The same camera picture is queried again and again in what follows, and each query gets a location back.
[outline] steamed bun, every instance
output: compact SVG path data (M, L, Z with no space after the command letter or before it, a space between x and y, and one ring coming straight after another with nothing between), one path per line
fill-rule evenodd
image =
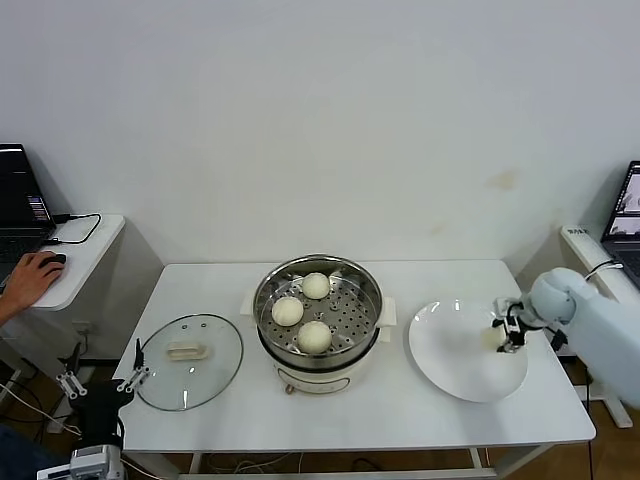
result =
M305 323L298 331L298 347L305 353L318 354L331 346L331 330L324 322Z
M290 327L300 321L304 314L302 302L295 297L280 298L271 309L273 321L281 327Z
M302 280L302 293L313 300L326 297L330 289L329 279L321 273L310 273Z

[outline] small table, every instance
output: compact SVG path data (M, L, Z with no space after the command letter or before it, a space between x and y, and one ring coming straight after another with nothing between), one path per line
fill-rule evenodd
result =
M161 455L153 454L468 448L474 468L394 472L388 476L375 472L375 476L502 478L554 444L594 437L589 416L541 333L530 336L529 372L524 384L495 404L454 398L413 366L406 345L406 329L413 315L438 298L453 296L491 305L496 297L519 296L504 263L478 260L362 265L376 278L384 295L395 298L398 325L390 343L374 347L366 378L344 392L327 396L286 395L269 355L260 345L255 325L240 315L246 293L256 288L275 265L167 266L114 378L126 378L131 372L137 338L144 342L170 321L192 313L215 313L234 323L244 341L244 359L236 378L222 394L192 410L163 412L136 396L121 411L126 425L125 453L155 475L177 478L177 469ZM309 426L309 418L318 422L312 428L300 428L301 424ZM492 446L514 448L495 469L482 468L475 447Z
M63 241L82 239L95 225L96 220L96 218L90 217L69 221L58 227L54 237ZM67 256L67 263L62 276L31 308L42 311L57 311L69 306L123 226L124 217L122 215L102 215L100 225L85 243L43 248L43 250L64 253ZM6 339L6 343L12 349L38 367L41 372L49 378L55 379L56 375L64 372L64 366L34 332L36 326L29 320L20 315L10 320L0 329L2 338ZM10 358L10 354L5 353L4 355Z

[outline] human hand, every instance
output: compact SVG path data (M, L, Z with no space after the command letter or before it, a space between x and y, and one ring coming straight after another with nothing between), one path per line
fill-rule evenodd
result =
M53 252L27 253L20 259L2 294L2 302L13 315L36 303L62 274L62 263L51 262L40 268L44 259L53 256Z

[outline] wall stain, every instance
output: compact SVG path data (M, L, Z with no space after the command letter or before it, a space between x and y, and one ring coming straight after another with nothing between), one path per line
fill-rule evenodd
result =
M447 222L438 222L429 229L429 235L436 237L447 229Z
M516 186L518 179L518 170L515 168L505 170L492 177L489 177L484 186L487 188L495 188L503 192L509 192Z

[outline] white cable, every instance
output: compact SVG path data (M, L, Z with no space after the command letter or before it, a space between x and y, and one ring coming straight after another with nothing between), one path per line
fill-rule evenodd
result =
M66 431L73 433L74 435L77 436L82 436L82 432L80 431L80 429L78 427L75 427L73 425L65 425L62 422L59 422L58 420L56 420L55 418L53 418L51 415L43 412L42 410L40 410L39 408L34 407L33 405L25 402L24 400L22 400L19 396L17 396L15 393L13 393L11 391L11 389L9 387L7 387L6 385L3 385L2 383L0 383L0 387L2 387L2 389L7 392L9 395L11 395L13 398L15 398L16 400L18 400L21 404L23 404L25 407L30 408L33 411L36 411L42 415L44 415L45 417L47 417L49 420L51 420L54 423L57 423L59 426L61 426L62 428L64 428Z
M274 463L278 463L280 460L285 459L286 457L288 457L289 455L292 455L293 452L289 452L289 453L285 453L284 455L282 455L279 458L276 458L275 460L271 460L270 462L265 462L265 463L257 463L255 465L249 465L246 467L242 467L242 468L236 468L236 471L233 472L235 473L240 473L242 470L246 470L248 468L255 468L255 467L266 467L267 465L273 465Z
M141 468L136 467L133 463L131 462L127 462L124 458L120 458L120 460L122 461L122 463L124 463L125 465L130 466L131 468L133 468L136 472L140 472L141 474L149 477L149 478L153 478L154 480L168 480L167 478L163 478L163 477L156 477L155 475L151 475L150 473L145 472L144 470L142 470Z

